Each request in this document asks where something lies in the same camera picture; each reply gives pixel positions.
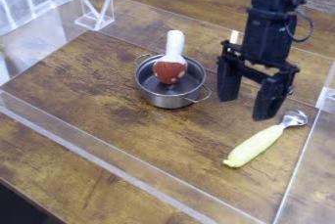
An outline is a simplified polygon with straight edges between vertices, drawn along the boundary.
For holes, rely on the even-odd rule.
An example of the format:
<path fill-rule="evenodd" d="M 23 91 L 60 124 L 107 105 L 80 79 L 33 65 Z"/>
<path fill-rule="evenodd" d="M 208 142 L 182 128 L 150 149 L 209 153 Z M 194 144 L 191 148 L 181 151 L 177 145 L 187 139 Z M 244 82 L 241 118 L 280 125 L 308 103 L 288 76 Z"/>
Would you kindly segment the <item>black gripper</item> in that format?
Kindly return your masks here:
<path fill-rule="evenodd" d="M 222 102 L 233 101 L 238 97 L 241 79 L 261 84 L 256 95 L 252 119 L 261 121 L 272 118 L 293 92 L 293 79 L 300 71 L 299 67 L 285 60 L 253 59 L 244 51 L 242 46 L 225 40 L 222 53 L 217 59 L 217 95 Z M 277 72 L 269 75 L 253 66 L 276 68 Z"/>

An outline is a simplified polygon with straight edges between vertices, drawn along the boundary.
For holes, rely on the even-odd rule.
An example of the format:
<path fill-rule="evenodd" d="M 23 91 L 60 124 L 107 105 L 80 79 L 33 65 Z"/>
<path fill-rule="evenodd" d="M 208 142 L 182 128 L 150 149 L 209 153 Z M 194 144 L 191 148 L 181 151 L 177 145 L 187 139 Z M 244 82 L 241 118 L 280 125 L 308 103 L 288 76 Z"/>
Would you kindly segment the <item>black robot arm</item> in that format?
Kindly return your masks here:
<path fill-rule="evenodd" d="M 299 6 L 307 0 L 250 0 L 244 41 L 222 42 L 217 59 L 217 94 L 221 101 L 238 98 L 241 80 L 260 84 L 252 119 L 275 116 L 293 91 L 299 67 L 287 61 L 291 46 L 304 38 L 295 36 L 297 20 L 305 16 Z"/>

